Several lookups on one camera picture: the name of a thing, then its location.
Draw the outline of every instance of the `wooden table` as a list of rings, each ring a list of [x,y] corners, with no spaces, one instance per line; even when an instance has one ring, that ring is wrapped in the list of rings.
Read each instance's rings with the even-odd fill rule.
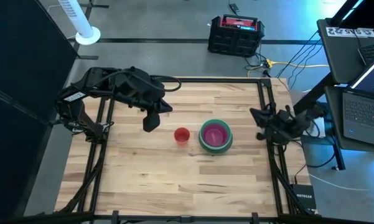
[[[277,109],[292,105],[280,81],[271,82]],[[166,87],[173,88],[175,83],[166,83]],[[146,113],[115,104],[96,214],[119,210],[122,215],[249,217],[257,212],[259,217],[276,217],[266,142],[256,140],[261,129],[249,112],[260,106],[257,85],[232,83],[232,79],[229,83],[183,83],[179,91],[166,93],[165,100],[174,110],[161,114],[161,125],[151,133],[142,129]],[[99,100],[86,98],[84,102],[94,120]],[[197,140],[201,125],[213,118],[224,120],[233,131],[233,145],[221,156],[204,152]],[[191,131],[187,146],[174,141],[178,127]],[[74,136],[56,210],[81,186],[89,148],[84,135]],[[306,163],[303,151],[290,143],[285,157],[289,179],[294,182],[294,174]],[[306,168],[297,179],[310,184]],[[286,195],[281,184],[279,188],[287,213]]]

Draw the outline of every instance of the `black cable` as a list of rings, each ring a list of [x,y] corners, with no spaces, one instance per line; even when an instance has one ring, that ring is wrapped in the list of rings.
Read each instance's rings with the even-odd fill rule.
[[[357,36],[357,34],[355,33],[355,31],[356,31],[356,30],[353,31],[354,36],[357,38],[358,45],[361,47],[361,46],[362,46],[362,45],[361,45],[361,40],[360,40],[360,38]]]
[[[177,91],[177,90],[179,90],[179,89],[181,88],[181,85],[182,85],[181,81],[180,81],[178,78],[175,78],[175,77],[168,77],[168,76],[165,76],[165,75],[151,75],[151,77],[153,77],[153,78],[159,78],[159,79],[160,79],[160,78],[164,78],[164,79],[175,80],[175,81],[179,84],[179,86],[177,86],[177,87],[175,87],[175,88],[173,88],[173,89],[166,90],[166,89],[158,88],[157,86],[152,85],[151,83],[149,83],[149,82],[143,80],[142,78],[140,78],[140,77],[138,77],[138,76],[135,76],[135,75],[133,75],[133,76],[136,77],[136,78],[138,78],[138,79],[140,79],[142,82],[146,83],[147,85],[151,86],[152,88],[157,89],[157,90],[160,90],[160,91],[165,91],[165,92]]]
[[[327,160],[326,162],[324,162],[323,164],[316,165],[316,166],[313,166],[313,165],[307,165],[307,166],[310,167],[310,168],[320,168],[320,167],[323,167],[323,166],[325,166],[326,164],[330,163],[330,162],[332,161],[332,159],[334,159],[334,157],[335,157],[335,154],[334,154],[332,157],[330,157],[330,159],[328,159],[328,160]]]
[[[104,131],[107,131],[108,128],[110,128],[110,126],[112,126],[112,125],[114,125],[114,124],[115,124],[115,122],[111,121],[111,123],[108,125],[108,127],[106,127],[106,128],[104,129]]]
[[[303,167],[294,175],[294,183],[297,184],[297,175],[306,167],[307,164],[304,164]]]
[[[250,64],[249,61],[248,61],[248,59],[247,59],[246,57],[245,57],[244,59],[246,60],[246,62],[247,62],[247,64],[248,64],[247,66],[251,66],[251,67],[257,67],[257,66],[260,66],[260,65],[252,65],[252,64]]]
[[[289,64],[290,63],[292,63],[292,61],[293,61],[293,59],[294,59],[294,57],[296,57],[302,50],[303,50],[303,48],[311,41],[311,39],[316,35],[318,33],[318,30],[310,37],[310,39],[309,40],[307,40],[306,41],[306,43],[304,43],[304,45],[303,45],[303,47],[301,47],[301,49],[293,56],[293,58],[288,62],[288,64],[286,64],[286,66],[283,68],[283,69],[281,69],[280,71],[279,71],[279,73],[276,75],[276,77],[280,77],[281,76],[281,74],[283,73],[283,71],[285,70],[285,68],[287,68],[288,66],[289,66]]]
[[[314,44],[314,45],[312,45],[312,46],[310,46],[308,49],[311,49],[310,51],[309,51],[309,53],[297,64],[297,66],[293,69],[293,71],[292,71],[292,75],[288,78],[288,84],[289,84],[289,82],[291,81],[291,78],[294,76],[294,72],[299,68],[299,66],[300,66],[300,64],[301,63],[303,63],[303,61],[308,57],[308,56],[310,56],[310,54],[311,54],[311,52],[313,51],[313,50],[315,50],[316,49],[316,46],[317,46],[317,44],[318,44],[318,42],[320,41],[320,39],[316,42],[316,44]]]
[[[301,146],[301,148],[304,150],[303,148],[303,145],[301,143],[299,143],[298,141],[296,140],[292,140],[292,142],[295,142],[295,143],[298,143],[298,145]],[[326,162],[324,162],[323,164],[320,164],[320,165],[316,165],[316,166],[313,166],[313,165],[307,165],[307,164],[304,164],[303,167],[301,167],[301,169],[294,175],[294,182],[297,184],[297,175],[307,166],[307,167],[310,167],[310,168],[320,168],[320,167],[323,167],[325,166],[326,164],[330,163],[332,161],[332,159],[334,159],[335,157],[335,154],[333,154],[333,156],[328,159]]]
[[[307,66],[307,61],[310,60],[310,58],[314,57],[316,54],[318,54],[318,52],[321,51],[322,47],[323,47],[323,45],[321,45],[321,47],[318,49],[318,51],[317,51],[314,55],[312,55],[311,57],[307,58],[306,62],[304,63],[303,69],[302,69],[299,73],[297,73],[296,76],[294,77],[294,81],[293,81],[293,84],[292,84],[292,86],[291,86],[291,89],[293,88],[294,84],[296,83],[297,77],[298,77],[298,76],[300,75],[300,73],[303,72],[303,70],[306,68],[306,66]]]
[[[285,148],[282,148],[282,152],[286,152],[287,147],[288,147],[288,145],[285,145]]]
[[[267,60],[267,58],[264,55],[261,54],[261,49],[259,51],[260,51],[260,53],[256,53],[256,55],[259,55],[260,57],[263,57],[264,59]]]
[[[304,130],[310,137],[312,137],[312,138],[318,138],[319,137],[319,127],[318,127],[318,124],[314,121],[314,120],[312,120],[311,121],[313,124],[314,124],[314,126],[317,128],[317,131],[318,131],[318,133],[317,133],[317,136],[312,136],[307,130]]]
[[[261,64],[262,63],[262,60],[261,60],[261,41],[260,41],[259,56],[260,56],[260,64]]]
[[[97,86],[98,84],[100,84],[101,82],[109,79],[109,78],[112,78],[114,76],[117,76],[117,75],[120,75],[120,74],[126,74],[126,73],[129,73],[130,71],[127,70],[127,69],[124,69],[124,70],[121,70],[121,71],[117,71],[117,72],[113,72],[107,76],[105,76],[104,78],[100,79],[98,82],[94,83],[93,85],[90,85],[89,87],[94,87],[94,86]]]

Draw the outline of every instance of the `green bowl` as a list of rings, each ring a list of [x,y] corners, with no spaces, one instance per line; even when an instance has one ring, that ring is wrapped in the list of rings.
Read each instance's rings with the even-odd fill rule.
[[[211,145],[207,144],[204,141],[204,136],[203,136],[204,130],[208,126],[213,125],[213,124],[220,125],[227,132],[227,138],[225,140],[225,143],[222,144],[219,147],[211,146]],[[232,132],[231,132],[231,128],[229,127],[229,125],[226,124],[226,122],[224,122],[222,120],[219,120],[219,119],[208,120],[200,128],[200,131],[199,131],[199,143],[203,147],[203,149],[205,149],[209,153],[212,153],[212,154],[221,154],[221,153],[224,153],[227,150],[229,150],[229,148],[231,148],[232,142],[233,142],[233,135],[232,135]]]

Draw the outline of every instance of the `white paper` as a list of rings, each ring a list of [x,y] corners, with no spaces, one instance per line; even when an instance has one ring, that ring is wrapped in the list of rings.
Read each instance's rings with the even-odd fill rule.
[[[361,29],[344,29],[338,27],[326,27],[326,33],[329,37],[374,37],[374,31]]]

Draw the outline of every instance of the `laptop keyboard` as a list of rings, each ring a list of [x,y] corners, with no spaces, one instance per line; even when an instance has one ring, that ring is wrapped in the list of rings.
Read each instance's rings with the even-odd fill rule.
[[[345,100],[345,118],[374,126],[374,105]]]
[[[374,45],[360,47],[359,51],[365,62],[365,65],[370,65],[374,62]]]

